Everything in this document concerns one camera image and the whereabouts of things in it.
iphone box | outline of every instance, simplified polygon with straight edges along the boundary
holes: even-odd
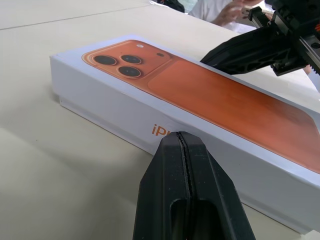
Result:
[[[170,132],[196,135],[244,204],[320,231],[320,114],[134,35],[50,62],[63,107],[150,154]]]

person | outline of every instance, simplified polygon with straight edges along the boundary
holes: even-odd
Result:
[[[239,34],[244,34],[256,28],[237,23],[235,20],[242,15],[244,6],[255,5],[261,7],[264,5],[264,8],[270,8],[263,0],[198,0],[189,15]],[[311,72],[309,65],[303,70],[307,75]]]

table surface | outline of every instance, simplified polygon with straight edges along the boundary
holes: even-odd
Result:
[[[131,239],[152,156],[62,108],[49,55],[137,34],[200,60],[235,33],[147,0],[42,2],[0,0],[0,239]],[[239,77],[319,111],[302,71]],[[244,209],[257,240],[320,239]]]

camera lens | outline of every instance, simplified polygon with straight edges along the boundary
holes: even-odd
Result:
[[[142,62],[141,58],[132,55],[123,55],[121,59],[130,64],[140,64]]]
[[[132,66],[121,66],[118,68],[118,71],[130,78],[137,78],[141,76],[140,70]]]
[[[95,56],[94,60],[99,64],[110,66],[115,65],[117,63],[117,61],[113,57],[104,55]]]

white shirt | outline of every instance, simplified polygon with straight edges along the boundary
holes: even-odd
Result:
[[[198,0],[191,12],[189,12],[189,15],[212,23],[213,20],[215,20],[225,8],[225,6],[232,1],[233,0]],[[263,8],[261,4],[265,5],[265,1],[261,2],[257,6]],[[239,34],[247,33],[256,29],[253,26],[247,26],[236,22],[230,22],[223,27]]]

